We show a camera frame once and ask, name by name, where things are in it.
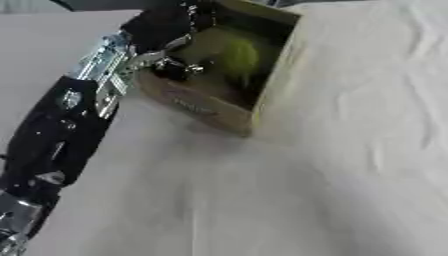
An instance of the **tennis ball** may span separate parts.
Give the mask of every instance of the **tennis ball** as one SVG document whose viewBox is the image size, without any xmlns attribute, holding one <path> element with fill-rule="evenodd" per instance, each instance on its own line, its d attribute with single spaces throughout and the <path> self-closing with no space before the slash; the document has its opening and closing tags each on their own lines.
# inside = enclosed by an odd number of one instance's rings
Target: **tennis ball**
<svg viewBox="0 0 448 256">
<path fill-rule="evenodd" d="M 260 56 L 254 44 L 245 38 L 235 37 L 229 39 L 219 54 L 221 68 L 225 75 L 246 80 L 258 69 Z"/>
</svg>

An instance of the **robotic hand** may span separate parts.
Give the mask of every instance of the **robotic hand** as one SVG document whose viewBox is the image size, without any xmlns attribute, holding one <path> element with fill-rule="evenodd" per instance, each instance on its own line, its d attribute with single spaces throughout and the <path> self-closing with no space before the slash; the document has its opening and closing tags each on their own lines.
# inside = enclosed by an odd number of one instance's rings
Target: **robotic hand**
<svg viewBox="0 0 448 256">
<path fill-rule="evenodd" d="M 200 73 L 169 52 L 214 24 L 211 2 L 147 10 L 123 24 L 78 67 L 62 76 L 19 126 L 0 176 L 0 256 L 18 256 L 95 153 L 129 88 L 132 74 L 150 68 L 183 81 Z"/>
</svg>

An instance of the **table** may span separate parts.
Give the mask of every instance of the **table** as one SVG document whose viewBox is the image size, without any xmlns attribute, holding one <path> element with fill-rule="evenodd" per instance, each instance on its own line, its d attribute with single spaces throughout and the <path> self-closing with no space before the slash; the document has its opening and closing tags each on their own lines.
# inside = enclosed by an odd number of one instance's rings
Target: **table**
<svg viewBox="0 0 448 256">
<path fill-rule="evenodd" d="M 448 3 L 306 4 L 250 139 L 137 90 L 27 255 L 447 255 Z M 0 16 L 0 145 L 135 14 Z"/>
</svg>

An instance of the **white fabric surface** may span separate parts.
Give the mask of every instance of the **white fabric surface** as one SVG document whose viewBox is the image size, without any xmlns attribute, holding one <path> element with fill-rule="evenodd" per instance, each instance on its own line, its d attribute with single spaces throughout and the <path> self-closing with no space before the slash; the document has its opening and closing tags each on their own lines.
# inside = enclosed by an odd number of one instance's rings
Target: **white fabric surface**
<svg viewBox="0 0 448 256">
<path fill-rule="evenodd" d="M 254 137 L 134 91 L 28 255 L 447 255 L 448 2 L 295 9 L 287 87 Z M 132 14 L 0 17 L 1 145 Z"/>
<path fill-rule="evenodd" d="M 67 10 L 49 0 L 0 0 L 0 14 L 65 11 Z"/>
</svg>

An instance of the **cable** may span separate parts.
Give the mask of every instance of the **cable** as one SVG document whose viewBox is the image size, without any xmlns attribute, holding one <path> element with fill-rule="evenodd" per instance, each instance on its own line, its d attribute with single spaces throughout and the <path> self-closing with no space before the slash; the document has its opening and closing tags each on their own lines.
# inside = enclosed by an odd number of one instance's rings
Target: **cable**
<svg viewBox="0 0 448 256">
<path fill-rule="evenodd" d="M 71 7 L 69 4 L 67 4 L 66 2 L 62 1 L 62 0 L 50 0 L 51 2 L 71 11 L 74 12 L 75 9 L 73 9 L 73 7 Z"/>
</svg>

